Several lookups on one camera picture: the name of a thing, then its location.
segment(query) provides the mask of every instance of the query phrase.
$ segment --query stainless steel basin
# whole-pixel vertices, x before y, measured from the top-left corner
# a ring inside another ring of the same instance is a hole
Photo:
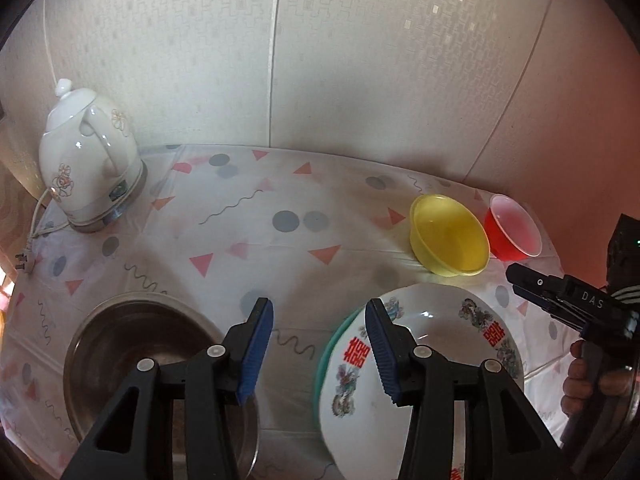
[[[66,410],[78,440],[91,429],[116,389],[145,357],[160,365],[189,359],[222,335],[204,316],[154,292],[128,292],[96,307],[82,322],[66,352]],[[242,408],[226,409],[240,478],[251,472],[258,452],[258,411],[251,396]],[[174,478],[185,478],[184,402],[174,402]]]

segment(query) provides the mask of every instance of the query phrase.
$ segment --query kettle base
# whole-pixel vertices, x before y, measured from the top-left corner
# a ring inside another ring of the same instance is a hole
[[[127,191],[126,195],[122,200],[120,200],[117,204],[111,207],[109,210],[105,211],[102,215],[95,218],[89,224],[76,225],[73,222],[69,221],[69,225],[79,233],[95,233],[101,229],[107,227],[107,225],[115,222],[122,214],[127,210],[127,208],[135,202],[135,200],[140,196],[142,189],[146,184],[146,176],[147,169],[145,161],[142,161],[142,171],[140,171],[140,176],[136,180],[135,184],[131,186],[129,191]]]

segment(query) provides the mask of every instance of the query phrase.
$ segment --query red chinese character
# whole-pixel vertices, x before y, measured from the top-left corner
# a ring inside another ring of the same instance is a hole
[[[504,337],[504,330],[497,321],[494,321],[489,325],[489,328],[482,332],[482,335],[491,346],[496,346],[500,342],[500,339]]]
[[[367,358],[370,350],[371,347],[364,344],[364,342],[362,342],[357,337],[354,337],[351,341],[349,341],[349,347],[344,353],[344,360],[347,361],[350,365],[362,368],[364,359]]]

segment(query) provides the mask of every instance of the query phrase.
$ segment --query kettle lid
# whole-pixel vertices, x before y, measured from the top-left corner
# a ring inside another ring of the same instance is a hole
[[[55,130],[71,117],[79,114],[91,104],[96,95],[89,88],[79,88],[72,91],[72,82],[69,79],[60,79],[56,86],[56,96],[60,98],[60,101],[49,112],[46,132]]]

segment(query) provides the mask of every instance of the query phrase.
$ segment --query electric kettle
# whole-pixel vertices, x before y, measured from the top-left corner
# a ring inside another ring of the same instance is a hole
[[[81,232],[98,231],[140,193],[146,166],[122,109],[89,88],[56,86],[60,101],[40,141],[40,173],[52,197]]]

